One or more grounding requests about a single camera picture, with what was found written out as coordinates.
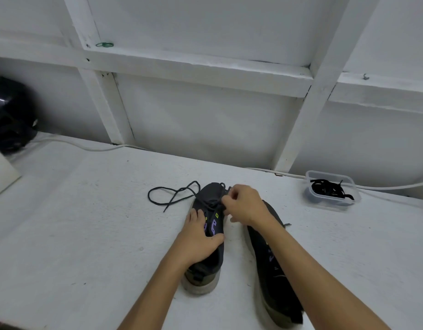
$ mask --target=black shoe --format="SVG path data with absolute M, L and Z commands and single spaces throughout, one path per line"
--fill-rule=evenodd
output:
M 190 186 L 196 183 L 199 191 L 196 193 Z M 174 191 L 175 194 L 168 203 L 157 203 L 150 199 L 150 193 L 157 189 L 166 189 Z M 193 194 L 173 201 L 176 194 L 183 190 L 190 190 Z M 166 187 L 156 187 L 149 191 L 147 194 L 148 199 L 156 205 L 166 205 L 165 210 L 172 204 L 175 204 L 181 200 L 195 197 L 192 208 L 195 210 L 203 210 L 205 216 L 204 231 L 208 237 L 214 236 L 218 233 L 224 233 L 224 210 L 225 206 L 221 203 L 221 198 L 228 193 L 224 183 L 210 183 L 201 189 L 198 182 L 193 181 L 187 187 L 174 190 Z M 216 287 L 219 281 L 220 270 L 222 266 L 224 256 L 224 243 L 222 243 L 218 249 L 216 249 L 208 258 L 205 260 L 195 263 L 188 268 L 185 275 L 183 276 L 181 283 L 183 287 L 192 294 L 206 294 Z
M 269 212 L 283 226 L 276 211 L 264 201 Z M 271 319 L 282 328 L 303 323 L 303 307 L 264 238 L 253 228 L 245 228 L 248 248 L 256 257 L 262 303 Z

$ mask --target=table surface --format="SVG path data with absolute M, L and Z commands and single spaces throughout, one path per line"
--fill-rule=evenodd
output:
M 0 194 L 0 321 L 116 329 L 191 205 L 163 213 L 148 190 L 197 180 L 258 189 L 292 224 L 292 236 L 389 326 L 423 329 L 422 200 L 366 191 L 347 212 L 333 212 L 309 206 L 298 179 L 130 148 L 94 153 L 37 143 L 11 161 L 22 178 Z M 170 199 L 163 191 L 154 196 Z M 218 286 L 201 297 L 180 286 L 164 329 L 275 328 L 256 309 L 255 262 L 242 227 L 227 221 L 224 232 Z M 307 316 L 302 329 L 313 329 Z

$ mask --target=coiled black shoelace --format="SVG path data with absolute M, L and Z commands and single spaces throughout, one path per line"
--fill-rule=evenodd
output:
M 190 186 L 192 184 L 198 185 L 198 192 L 195 192 L 195 191 L 193 191 L 190 188 Z M 188 198 L 196 197 L 196 199 L 204 207 L 208 208 L 211 211 L 214 211 L 219 205 L 223 206 L 223 204 L 221 203 L 221 198 L 222 198 L 222 196 L 226 195 L 228 193 L 228 191 L 230 190 L 230 188 L 228 188 L 228 190 L 225 188 L 225 184 L 224 183 L 220 183 L 220 184 L 222 185 L 223 190 L 222 190 L 222 194 L 221 194 L 221 196 L 220 196 L 219 199 L 213 199 L 213 200 L 208 200 L 208 201 L 205 201 L 205 200 L 201 199 L 201 197 L 198 195 L 198 193 L 201 191 L 201 185 L 199 185 L 199 183 L 196 180 L 194 180 L 192 183 L 190 183 L 186 187 L 182 187 L 182 188 L 179 188 L 177 190 L 171 189 L 169 187 L 154 187 L 153 189 L 150 189 L 149 192 L 147 193 L 147 199 L 149 199 L 149 201 L 151 203 L 155 204 L 155 205 L 166 206 L 166 208 L 163 211 L 163 212 L 165 212 L 170 205 L 176 204 L 177 202 L 180 202 L 180 201 L 185 200 L 185 199 L 188 199 Z M 150 199 L 150 193 L 152 191 L 159 190 L 159 189 L 170 190 L 170 191 L 175 192 L 175 194 L 173 195 L 172 199 L 169 202 L 166 202 L 166 203 L 159 203 L 159 202 L 156 202 L 156 201 Z M 175 200 L 174 201 L 173 199 L 176 197 L 176 195 L 179 192 L 184 191 L 184 190 L 190 190 L 193 194 L 192 195 L 189 195 L 187 197 L 184 197 L 184 198 L 181 198 L 181 199 L 178 199 L 178 200 Z
M 316 194 L 321 194 L 324 196 L 336 197 L 336 198 L 350 198 L 355 200 L 350 194 L 345 194 L 341 183 L 332 183 L 326 179 L 312 179 L 312 189 Z

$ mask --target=person's left hand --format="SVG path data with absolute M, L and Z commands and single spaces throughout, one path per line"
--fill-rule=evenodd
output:
M 173 242 L 169 252 L 186 269 L 203 261 L 224 242 L 224 234 L 205 236 L 205 216 L 202 210 L 191 209 L 184 227 Z

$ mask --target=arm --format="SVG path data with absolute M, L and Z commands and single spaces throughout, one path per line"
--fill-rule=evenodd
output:
M 192 209 L 167 254 L 118 330 L 161 329 L 184 272 L 212 254 L 224 242 L 223 234 L 206 237 L 203 211 Z
M 268 242 L 315 329 L 390 330 L 281 227 L 255 189 L 235 185 L 222 202 L 232 222 L 252 226 Z

